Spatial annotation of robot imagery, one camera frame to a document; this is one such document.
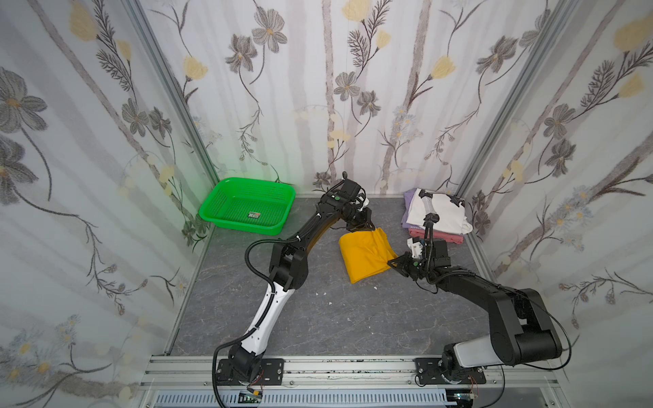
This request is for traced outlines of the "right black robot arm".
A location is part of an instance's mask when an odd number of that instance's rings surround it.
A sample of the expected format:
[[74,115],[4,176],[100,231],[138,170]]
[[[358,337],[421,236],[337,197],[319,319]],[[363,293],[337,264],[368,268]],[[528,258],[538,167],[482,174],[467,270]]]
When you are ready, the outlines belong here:
[[532,289],[518,290],[486,280],[459,265],[453,265],[447,243],[434,237],[440,218],[427,214],[425,238],[408,241],[410,250],[389,260],[392,270],[419,283],[425,281],[433,294],[448,292],[484,309],[489,334],[445,346],[440,357],[440,375],[457,382],[484,367],[528,365],[561,357],[563,345],[554,328],[554,317]]

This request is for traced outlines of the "yellow t shirt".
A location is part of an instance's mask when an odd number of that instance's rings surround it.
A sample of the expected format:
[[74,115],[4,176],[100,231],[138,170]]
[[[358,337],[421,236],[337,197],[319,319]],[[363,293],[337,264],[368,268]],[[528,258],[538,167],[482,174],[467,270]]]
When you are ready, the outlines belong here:
[[398,257],[383,229],[348,233],[338,244],[351,284],[389,270]]

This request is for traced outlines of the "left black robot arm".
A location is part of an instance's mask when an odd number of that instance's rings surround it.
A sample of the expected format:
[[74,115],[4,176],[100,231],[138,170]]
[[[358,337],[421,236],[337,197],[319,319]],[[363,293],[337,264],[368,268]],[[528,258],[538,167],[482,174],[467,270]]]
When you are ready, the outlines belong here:
[[[309,253],[319,239],[338,221],[345,222],[348,232],[374,231],[372,210],[367,192],[346,175],[323,193],[316,210],[302,227],[287,239],[263,239],[251,243],[244,253],[246,267],[267,285],[264,299],[247,331],[214,350],[214,358],[228,349],[229,379],[254,382],[263,371],[263,359],[270,335],[292,295],[304,285],[309,275]],[[257,270],[250,259],[253,249],[272,245],[267,272]]]

